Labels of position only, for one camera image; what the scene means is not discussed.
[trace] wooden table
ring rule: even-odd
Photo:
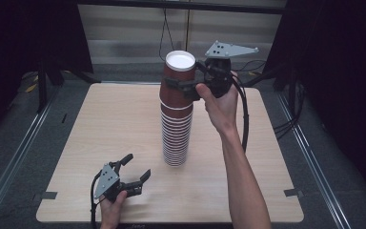
[[[141,196],[126,200],[121,222],[231,222],[221,142],[203,100],[194,102],[187,161],[171,167],[162,156],[158,93],[159,85],[91,85],[47,189],[58,194],[42,200],[38,220],[90,221],[93,177],[104,163],[133,154],[134,159],[120,170],[121,180],[137,181],[148,169],[152,176]],[[260,93],[246,89],[246,94],[250,113],[247,157],[271,220],[302,221],[297,197],[284,194],[294,186]],[[243,112],[238,102],[237,125],[242,133]]]

